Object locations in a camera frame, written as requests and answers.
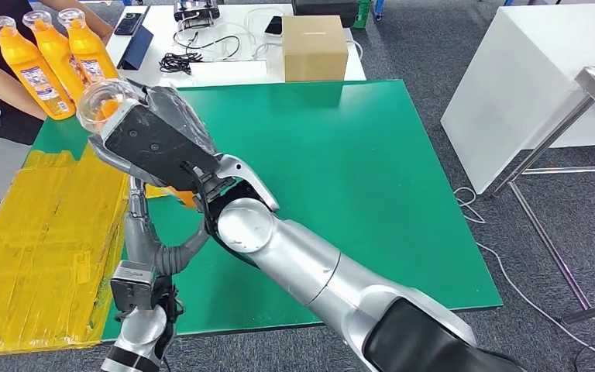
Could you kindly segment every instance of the black box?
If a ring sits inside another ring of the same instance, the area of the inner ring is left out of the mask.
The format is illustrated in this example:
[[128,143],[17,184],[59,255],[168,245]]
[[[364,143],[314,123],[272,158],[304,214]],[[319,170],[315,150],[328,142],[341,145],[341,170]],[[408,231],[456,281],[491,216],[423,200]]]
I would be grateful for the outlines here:
[[344,28],[351,27],[359,12],[358,0],[291,0],[295,16],[340,16]]

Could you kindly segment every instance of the bottle label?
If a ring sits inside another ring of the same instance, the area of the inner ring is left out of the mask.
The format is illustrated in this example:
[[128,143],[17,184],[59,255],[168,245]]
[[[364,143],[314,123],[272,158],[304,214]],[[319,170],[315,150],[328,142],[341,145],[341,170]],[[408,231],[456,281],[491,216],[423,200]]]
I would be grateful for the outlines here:
[[104,71],[101,70],[97,60],[81,60],[81,66],[91,82],[96,83],[105,79]]
[[81,82],[83,83],[83,85],[88,86],[88,78],[85,77],[85,74],[83,73],[83,71],[81,71],[81,67],[78,65],[76,57],[74,57],[73,54],[70,54],[69,65],[72,67],[72,69],[74,69],[76,75],[78,75],[81,78]]
[[60,115],[70,111],[67,103],[63,101],[58,91],[51,85],[41,68],[35,66],[21,70],[20,73],[53,115]]

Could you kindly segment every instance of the stainless steel table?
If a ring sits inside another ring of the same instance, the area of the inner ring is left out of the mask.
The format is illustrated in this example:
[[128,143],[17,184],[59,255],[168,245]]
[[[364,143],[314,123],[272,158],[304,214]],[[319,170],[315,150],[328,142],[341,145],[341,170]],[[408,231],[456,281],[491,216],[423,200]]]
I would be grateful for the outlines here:
[[587,109],[595,104],[595,67],[583,68],[578,76],[576,82],[585,91],[585,96],[576,107],[574,107],[560,123],[551,130],[551,132],[529,153],[529,155],[496,187],[492,195],[498,195],[505,186],[510,186],[514,195],[516,195],[519,204],[524,209],[528,218],[531,220],[535,230],[544,241],[546,248],[551,253],[555,264],[562,272],[567,283],[571,287],[573,294],[578,299],[581,311],[562,317],[565,323],[578,322],[584,319],[595,318],[595,305],[592,306],[587,300],[578,283],[573,277],[573,274],[567,267],[564,259],[555,245],[546,234],[544,227],[535,216],[534,212],[528,205],[523,194],[515,183],[517,177],[522,174],[559,174],[559,173],[584,173],[595,172],[595,167],[559,167],[559,168],[530,168],[530,166],[546,151]]

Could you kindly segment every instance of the yellow taped box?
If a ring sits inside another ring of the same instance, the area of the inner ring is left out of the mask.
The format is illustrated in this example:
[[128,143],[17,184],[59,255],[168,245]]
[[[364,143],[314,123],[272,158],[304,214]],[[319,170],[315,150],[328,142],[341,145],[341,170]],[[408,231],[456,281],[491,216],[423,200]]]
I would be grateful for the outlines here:
[[0,354],[99,342],[125,187],[89,146],[29,155],[0,205]]

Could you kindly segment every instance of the plastic bottle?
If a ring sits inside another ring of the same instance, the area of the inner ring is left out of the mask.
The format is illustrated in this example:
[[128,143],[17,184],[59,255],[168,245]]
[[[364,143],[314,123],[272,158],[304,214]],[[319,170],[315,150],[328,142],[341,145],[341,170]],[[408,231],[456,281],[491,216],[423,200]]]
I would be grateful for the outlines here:
[[40,51],[19,34],[14,19],[3,15],[0,15],[0,46],[5,62],[50,118],[66,119],[76,112]]
[[71,53],[67,37],[53,27],[51,14],[48,12],[41,10],[28,12],[22,20],[33,31],[37,47],[51,66],[51,70],[63,83],[74,103],[78,103],[83,89],[88,85],[88,78],[85,77]]
[[118,77],[104,43],[88,28],[80,9],[65,9],[58,13],[58,20],[67,28],[70,50],[91,83]]
[[[119,79],[100,81],[91,85],[78,102],[77,118],[81,125],[92,133],[101,133],[108,118],[117,112],[125,101],[138,102],[133,86]],[[160,192],[178,199],[186,208],[195,208],[193,193],[178,191],[172,186],[153,188],[147,185],[148,197],[159,196]]]

